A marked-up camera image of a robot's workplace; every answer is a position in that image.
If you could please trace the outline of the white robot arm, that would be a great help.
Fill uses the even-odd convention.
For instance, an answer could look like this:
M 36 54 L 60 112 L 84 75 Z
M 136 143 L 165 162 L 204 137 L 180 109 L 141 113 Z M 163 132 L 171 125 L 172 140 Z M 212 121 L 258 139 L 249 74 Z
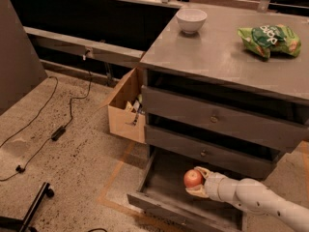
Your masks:
M 190 195 L 228 203 L 246 213 L 269 214 L 295 232 L 309 232 L 309 209 L 277 195 L 254 179 L 235 180 L 207 168 L 196 166 L 183 176 Z

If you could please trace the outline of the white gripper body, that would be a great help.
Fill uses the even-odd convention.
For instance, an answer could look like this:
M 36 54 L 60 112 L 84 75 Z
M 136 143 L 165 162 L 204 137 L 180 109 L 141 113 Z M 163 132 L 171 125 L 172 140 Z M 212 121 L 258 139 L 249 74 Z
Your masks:
M 211 173 L 204 183 L 206 194 L 211 200 L 226 203 L 239 203 L 236 190 L 239 181 L 220 173 Z

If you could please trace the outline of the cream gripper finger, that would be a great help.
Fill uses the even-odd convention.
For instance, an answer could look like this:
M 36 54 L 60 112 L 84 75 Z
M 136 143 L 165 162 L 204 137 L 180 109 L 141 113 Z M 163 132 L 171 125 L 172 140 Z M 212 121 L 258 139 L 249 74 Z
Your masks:
M 205 167 L 196 166 L 195 170 L 197 170 L 203 176 L 205 180 L 207 180 L 208 177 L 211 175 L 211 171 Z
M 190 195 L 201 197 L 201 198 L 208 198 L 205 188 L 202 184 L 197 185 L 192 188 L 186 188 L 185 191 L 189 193 Z

